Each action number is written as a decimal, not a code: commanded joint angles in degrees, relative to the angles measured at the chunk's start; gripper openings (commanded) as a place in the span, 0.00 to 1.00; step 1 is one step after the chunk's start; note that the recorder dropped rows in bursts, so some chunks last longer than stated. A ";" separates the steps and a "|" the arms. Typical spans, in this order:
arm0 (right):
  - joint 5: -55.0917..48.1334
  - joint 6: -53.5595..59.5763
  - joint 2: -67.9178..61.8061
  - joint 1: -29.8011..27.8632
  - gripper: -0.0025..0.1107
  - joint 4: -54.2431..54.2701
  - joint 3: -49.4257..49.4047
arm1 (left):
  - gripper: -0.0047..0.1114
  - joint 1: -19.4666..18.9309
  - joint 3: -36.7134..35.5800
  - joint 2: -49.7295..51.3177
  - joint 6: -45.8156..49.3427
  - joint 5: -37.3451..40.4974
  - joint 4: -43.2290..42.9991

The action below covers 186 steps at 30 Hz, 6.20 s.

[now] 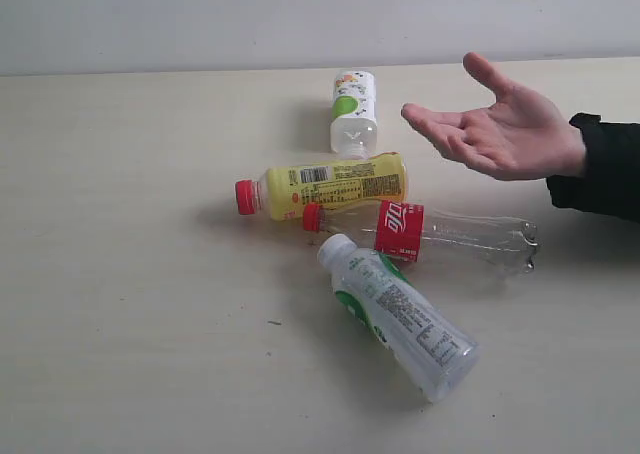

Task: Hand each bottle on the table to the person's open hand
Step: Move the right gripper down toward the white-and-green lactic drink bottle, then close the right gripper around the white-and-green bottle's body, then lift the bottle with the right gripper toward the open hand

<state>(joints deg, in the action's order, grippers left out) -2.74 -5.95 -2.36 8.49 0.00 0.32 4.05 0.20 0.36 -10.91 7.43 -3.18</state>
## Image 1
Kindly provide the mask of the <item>person's open bare hand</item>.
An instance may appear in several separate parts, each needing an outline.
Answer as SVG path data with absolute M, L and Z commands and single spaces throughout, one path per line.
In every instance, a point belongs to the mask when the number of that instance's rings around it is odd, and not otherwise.
M 501 181 L 584 174 L 582 134 L 554 103 L 511 80 L 477 53 L 467 53 L 463 66 L 495 95 L 491 106 L 436 112 L 407 103 L 401 110 L 404 120 L 443 158 Z

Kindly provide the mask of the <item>black sleeved forearm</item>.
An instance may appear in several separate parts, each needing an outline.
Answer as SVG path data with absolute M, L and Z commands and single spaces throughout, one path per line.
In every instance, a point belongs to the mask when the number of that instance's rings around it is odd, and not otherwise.
M 546 179 L 556 208 L 639 221 L 639 125 L 603 122 L 599 115 L 578 113 L 570 119 L 586 146 L 580 178 Z

